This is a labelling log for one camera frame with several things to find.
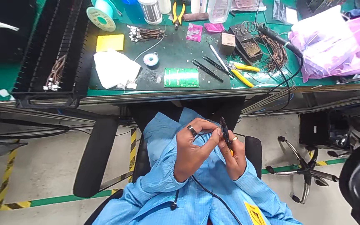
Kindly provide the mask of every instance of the chrome chair leg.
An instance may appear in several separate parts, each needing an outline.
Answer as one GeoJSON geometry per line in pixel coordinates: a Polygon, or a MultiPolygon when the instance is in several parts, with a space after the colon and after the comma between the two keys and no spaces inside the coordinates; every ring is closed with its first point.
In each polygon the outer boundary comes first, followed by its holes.
{"type": "Polygon", "coordinates": [[[289,146],[289,148],[293,151],[294,155],[296,156],[296,158],[298,159],[298,161],[300,163],[300,169],[292,170],[292,171],[284,171],[284,172],[275,172],[273,167],[266,166],[266,170],[269,173],[274,174],[274,175],[297,175],[297,174],[304,175],[304,191],[303,191],[303,195],[302,195],[301,199],[299,199],[294,194],[291,196],[291,198],[295,202],[305,204],[307,196],[309,194],[309,189],[310,189],[310,185],[312,182],[312,178],[315,179],[315,183],[319,186],[329,186],[329,184],[325,181],[325,179],[329,180],[329,181],[338,182],[338,177],[328,174],[328,173],[314,170],[314,168],[316,166],[317,156],[318,156],[317,148],[313,148],[313,147],[306,148],[308,151],[313,151],[313,156],[312,156],[311,160],[309,162],[306,162],[303,159],[303,157],[299,154],[299,152],[294,148],[294,146],[289,141],[286,140],[285,137],[279,136],[277,138],[277,140],[279,142],[285,142],[289,146]]]}
{"type": "Polygon", "coordinates": [[[321,172],[321,171],[317,171],[317,170],[310,170],[309,173],[311,173],[313,176],[318,176],[318,177],[322,177],[326,180],[329,180],[329,181],[334,181],[334,182],[338,182],[338,177],[334,176],[334,175],[331,175],[331,174],[328,174],[328,173],[324,173],[324,172],[321,172]]]}

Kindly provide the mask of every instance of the concrete floor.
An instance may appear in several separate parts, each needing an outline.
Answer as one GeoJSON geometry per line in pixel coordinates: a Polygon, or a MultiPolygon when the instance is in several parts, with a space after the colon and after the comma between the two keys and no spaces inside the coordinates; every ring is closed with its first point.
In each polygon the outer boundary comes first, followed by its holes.
{"type": "MultiPolygon", "coordinates": [[[[119,133],[129,131],[119,128],[119,133]]],[[[286,137],[304,157],[305,150],[299,147],[299,120],[297,115],[248,117],[242,119],[235,132],[254,136],[262,141],[263,168],[267,165],[278,167],[297,163],[291,150],[282,149],[277,136],[286,137]]],[[[31,201],[50,197],[72,195],[72,187],[77,167],[81,159],[88,135],[73,131],[50,138],[29,140],[29,145],[18,149],[18,154],[9,179],[4,203],[31,201]]],[[[112,179],[128,171],[130,157],[130,133],[115,139],[104,180],[112,179]]],[[[320,150],[318,160],[332,159],[326,150],[320,150]]],[[[6,168],[7,155],[0,157],[0,185],[6,168]]],[[[317,167],[318,170],[339,175],[342,164],[317,167]]],[[[303,177],[263,175],[263,180],[288,204],[294,217],[306,225],[354,225],[350,207],[343,199],[337,183],[329,187],[313,184],[305,205],[297,204],[290,198],[294,192],[301,196],[303,177]]],[[[113,186],[122,188],[127,180],[113,186]]],[[[82,225],[94,209],[106,197],[85,199],[58,204],[0,211],[0,224],[66,224],[82,225]]]]}

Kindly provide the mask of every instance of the solder wire spool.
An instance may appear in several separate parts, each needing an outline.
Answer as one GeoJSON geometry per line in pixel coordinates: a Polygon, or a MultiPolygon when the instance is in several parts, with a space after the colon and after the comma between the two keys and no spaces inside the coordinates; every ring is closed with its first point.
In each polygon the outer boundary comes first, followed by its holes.
{"type": "Polygon", "coordinates": [[[146,54],[143,58],[144,63],[148,66],[149,69],[156,69],[157,68],[157,64],[159,62],[159,58],[157,57],[156,54],[153,53],[149,53],[146,54]]]}
{"type": "Polygon", "coordinates": [[[144,19],[151,25],[157,25],[162,22],[162,13],[158,6],[158,0],[138,0],[143,9],[144,19]]]}
{"type": "Polygon", "coordinates": [[[94,7],[88,7],[86,11],[91,22],[104,31],[115,31],[113,19],[118,18],[116,6],[110,0],[91,0],[91,3],[94,7]]]}

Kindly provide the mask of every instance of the green circuit board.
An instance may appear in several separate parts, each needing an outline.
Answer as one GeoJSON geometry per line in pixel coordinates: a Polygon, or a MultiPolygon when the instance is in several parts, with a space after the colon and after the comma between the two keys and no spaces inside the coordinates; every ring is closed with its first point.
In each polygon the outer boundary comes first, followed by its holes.
{"type": "Polygon", "coordinates": [[[165,88],[199,88],[198,69],[165,68],[165,88]]]}

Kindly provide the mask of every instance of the pink plastic bag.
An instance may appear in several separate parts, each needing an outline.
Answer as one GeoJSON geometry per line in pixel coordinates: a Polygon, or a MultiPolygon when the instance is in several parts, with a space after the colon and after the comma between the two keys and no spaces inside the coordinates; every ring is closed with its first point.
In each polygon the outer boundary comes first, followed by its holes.
{"type": "Polygon", "coordinates": [[[212,33],[220,33],[224,30],[223,24],[204,23],[204,27],[208,32],[212,32],[212,33]]]}
{"type": "Polygon", "coordinates": [[[202,31],[203,30],[202,30],[201,25],[195,25],[195,24],[189,23],[188,29],[187,29],[186,40],[193,40],[193,41],[201,42],[202,31]]]}
{"type": "Polygon", "coordinates": [[[340,6],[294,24],[288,38],[304,55],[303,82],[360,74],[360,18],[345,22],[340,6]]]}

